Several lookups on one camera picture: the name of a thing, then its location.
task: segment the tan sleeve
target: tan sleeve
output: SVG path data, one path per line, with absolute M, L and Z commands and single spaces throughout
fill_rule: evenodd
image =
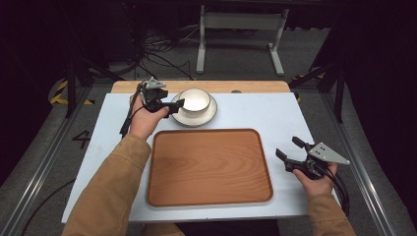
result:
M 356 235 L 332 194 L 310 198 L 308 200 L 308 214 L 315 236 Z
M 148 143 L 128 134 L 81 193 L 63 235 L 125 235 L 149 155 Z

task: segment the metal frame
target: metal frame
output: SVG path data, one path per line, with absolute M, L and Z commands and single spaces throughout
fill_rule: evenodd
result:
M 206 59 L 206 29 L 242 29 L 242 30 L 276 30 L 276 37 L 273 43 L 268 44 L 270 57 L 276 74 L 284 75 L 281 61 L 277 53 L 278 44 L 281 40 L 285 22 L 288 16 L 288 9 L 282 14 L 244 14 L 244 13 L 206 13 L 205 5 L 202 5 L 200 13 L 200 45 L 197 56 L 197 74 L 205 70 Z

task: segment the wooden tray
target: wooden tray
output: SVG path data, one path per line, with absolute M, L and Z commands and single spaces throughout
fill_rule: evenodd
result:
M 154 136 L 150 205 L 258 203 L 271 197 L 268 167 L 257 131 L 181 130 Z

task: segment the coffee cup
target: coffee cup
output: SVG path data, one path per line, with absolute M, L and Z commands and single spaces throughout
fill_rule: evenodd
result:
M 187 89 L 181 92 L 179 98 L 185 99 L 181 109 L 189 117 L 199 117 L 209 109 L 210 95 L 202 89 Z

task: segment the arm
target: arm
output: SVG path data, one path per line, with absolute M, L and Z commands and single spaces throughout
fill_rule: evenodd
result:
M 337 164 L 330 163 L 328 168 L 335 174 Z M 313 235 L 356 235 L 352 225 L 331 193 L 333 184 L 328 177 L 311 180 L 300 170 L 295 169 L 293 173 L 301 182 L 307 194 L 307 208 Z
M 141 106 L 138 98 L 133 111 Z M 63 235 L 125 235 L 150 154 L 146 139 L 167 113 L 167 108 L 155 113 L 144 108 L 137 112 L 129 134 L 103 161 L 81 193 Z

